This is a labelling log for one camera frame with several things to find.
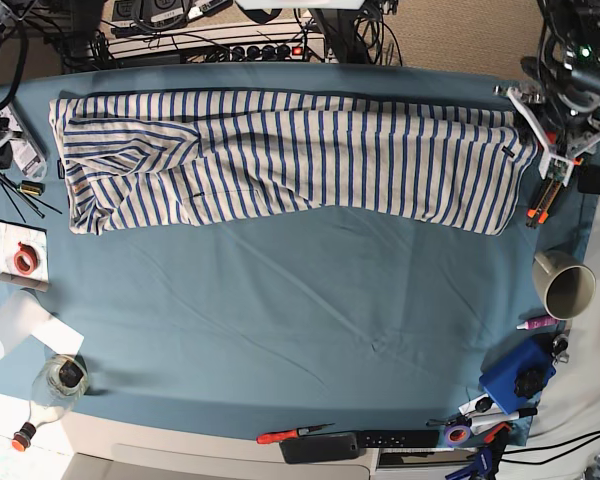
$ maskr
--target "screwdriver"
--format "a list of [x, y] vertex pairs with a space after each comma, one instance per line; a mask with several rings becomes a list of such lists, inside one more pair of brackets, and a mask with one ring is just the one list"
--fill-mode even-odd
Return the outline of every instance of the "screwdriver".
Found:
[[312, 432], [317, 432], [323, 428], [327, 428], [333, 425], [333, 423], [325, 423], [323, 425], [314, 425], [312, 427], [301, 427], [294, 430], [287, 430], [286, 432], [275, 432], [275, 433], [263, 433], [256, 438], [256, 442], [260, 445], [269, 445], [270, 443], [282, 442], [288, 438], [298, 438], [303, 435], [307, 435]]

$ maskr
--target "pink tube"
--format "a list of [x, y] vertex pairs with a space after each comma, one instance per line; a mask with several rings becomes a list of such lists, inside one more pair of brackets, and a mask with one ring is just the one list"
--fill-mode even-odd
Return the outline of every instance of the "pink tube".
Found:
[[540, 327], [548, 327], [549, 325], [557, 325], [561, 320], [553, 318], [551, 315], [544, 315], [542, 317], [531, 318], [516, 328], [518, 330], [535, 330]]

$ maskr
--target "striped shirt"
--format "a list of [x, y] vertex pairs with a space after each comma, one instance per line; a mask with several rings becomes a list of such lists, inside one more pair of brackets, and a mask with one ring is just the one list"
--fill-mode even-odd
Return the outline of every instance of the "striped shirt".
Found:
[[70, 229], [206, 225], [321, 206], [494, 235], [536, 153], [508, 112], [276, 91], [55, 100]]

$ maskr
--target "clear plastic cup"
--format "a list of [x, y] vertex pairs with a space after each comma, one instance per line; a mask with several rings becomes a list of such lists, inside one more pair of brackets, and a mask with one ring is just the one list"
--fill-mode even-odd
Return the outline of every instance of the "clear plastic cup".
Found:
[[13, 292], [0, 308], [0, 359], [50, 318], [52, 315], [31, 293], [25, 290]]

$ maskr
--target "mug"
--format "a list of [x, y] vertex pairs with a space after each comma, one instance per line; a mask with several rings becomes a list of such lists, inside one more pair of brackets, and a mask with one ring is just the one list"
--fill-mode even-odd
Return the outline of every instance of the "mug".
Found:
[[557, 250], [536, 253], [531, 273], [544, 308], [558, 320], [580, 315], [593, 300], [595, 275], [567, 253]]

